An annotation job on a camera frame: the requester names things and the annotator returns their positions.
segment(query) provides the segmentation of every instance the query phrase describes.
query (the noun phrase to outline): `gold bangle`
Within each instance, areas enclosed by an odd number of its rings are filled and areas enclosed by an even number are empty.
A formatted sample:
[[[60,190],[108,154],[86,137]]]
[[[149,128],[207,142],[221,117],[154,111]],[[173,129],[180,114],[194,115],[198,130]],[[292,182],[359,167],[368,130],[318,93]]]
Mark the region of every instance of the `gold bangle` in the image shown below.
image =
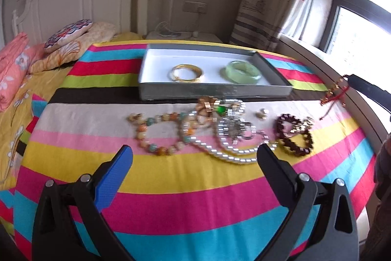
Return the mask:
[[[178,70],[178,69],[192,70],[196,73],[197,77],[194,79],[190,79],[190,80],[181,79],[177,75],[174,74],[175,70]],[[200,68],[198,68],[197,66],[194,66],[193,64],[179,64],[179,65],[175,66],[174,68],[172,68],[172,70],[171,70],[171,78],[173,79],[173,81],[176,81],[176,82],[184,82],[184,83],[199,82],[201,80],[201,77],[203,74],[204,73],[202,72],[202,70]]]

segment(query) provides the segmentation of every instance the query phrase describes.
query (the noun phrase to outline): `screw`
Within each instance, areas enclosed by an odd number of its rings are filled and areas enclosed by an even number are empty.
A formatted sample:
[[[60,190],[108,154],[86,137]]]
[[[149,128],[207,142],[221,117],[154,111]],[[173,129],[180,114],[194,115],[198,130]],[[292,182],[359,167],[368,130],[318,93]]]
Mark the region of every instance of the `screw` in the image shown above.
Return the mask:
[[[305,172],[300,173],[299,178],[304,182],[308,182],[310,180],[310,177]]]
[[[91,179],[91,175],[90,174],[84,174],[80,177],[80,180],[82,183],[86,183],[86,182],[89,182],[89,180]]]
[[[45,183],[45,186],[46,187],[52,187],[54,185],[54,180],[53,179],[49,179],[46,183]]]
[[[345,186],[345,181],[342,178],[337,178],[336,183],[341,187]]]

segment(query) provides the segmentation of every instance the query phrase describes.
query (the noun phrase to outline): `yellow bedsheet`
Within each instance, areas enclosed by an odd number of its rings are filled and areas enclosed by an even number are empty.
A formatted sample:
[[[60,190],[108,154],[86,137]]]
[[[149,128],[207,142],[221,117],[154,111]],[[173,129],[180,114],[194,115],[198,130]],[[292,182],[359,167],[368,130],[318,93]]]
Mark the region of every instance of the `yellow bedsheet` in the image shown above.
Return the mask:
[[[27,75],[11,105],[0,113],[0,191],[16,185],[22,161],[22,157],[16,154],[16,145],[18,137],[33,118],[31,97],[37,94],[49,101],[71,68]]]

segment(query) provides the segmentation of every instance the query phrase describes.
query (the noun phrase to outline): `pink blanket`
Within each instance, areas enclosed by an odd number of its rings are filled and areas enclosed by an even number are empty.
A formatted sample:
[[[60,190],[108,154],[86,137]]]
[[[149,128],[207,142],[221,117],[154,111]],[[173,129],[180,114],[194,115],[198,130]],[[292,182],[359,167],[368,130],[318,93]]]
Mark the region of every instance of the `pink blanket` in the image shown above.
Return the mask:
[[[42,58],[43,45],[28,46],[27,34],[18,34],[0,51],[0,112],[9,107],[32,62]]]

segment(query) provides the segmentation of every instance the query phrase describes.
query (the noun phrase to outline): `window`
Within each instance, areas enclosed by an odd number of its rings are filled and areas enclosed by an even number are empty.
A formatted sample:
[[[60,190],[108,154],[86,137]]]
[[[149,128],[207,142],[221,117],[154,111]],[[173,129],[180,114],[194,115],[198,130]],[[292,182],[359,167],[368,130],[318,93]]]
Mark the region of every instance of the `window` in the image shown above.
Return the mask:
[[[391,0],[333,0],[320,49],[344,73],[391,92]]]

